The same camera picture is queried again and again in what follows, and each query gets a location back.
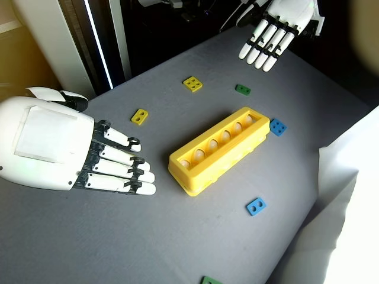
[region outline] beige blurry object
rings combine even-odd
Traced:
[[[367,68],[379,76],[379,1],[352,0],[352,45]]]

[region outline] back of robotic hand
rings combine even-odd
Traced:
[[[238,18],[237,25],[241,26],[266,2],[268,0],[256,0],[250,4]],[[311,20],[318,21],[314,34],[319,36],[324,19],[319,14],[317,0],[272,0],[252,37],[242,47],[239,58],[246,58],[248,64],[254,63],[255,68],[267,72]]]
[[[20,185],[69,191],[87,189],[152,195],[150,164],[130,152],[140,141],[94,123],[85,97],[30,88],[0,104],[0,177]]]

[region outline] green lego brick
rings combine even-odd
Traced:
[[[201,284],[222,284],[222,283],[217,280],[212,279],[211,277],[204,276]]]
[[[242,95],[248,96],[250,95],[250,89],[248,87],[242,86],[242,85],[237,85],[236,86],[236,91],[241,93]]]

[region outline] yellow tray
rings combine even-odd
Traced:
[[[244,107],[170,155],[168,170],[196,196],[261,144],[270,120]]]

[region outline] yellow plastic container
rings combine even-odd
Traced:
[[[196,196],[261,144],[270,120],[244,107],[170,155],[168,170]]]

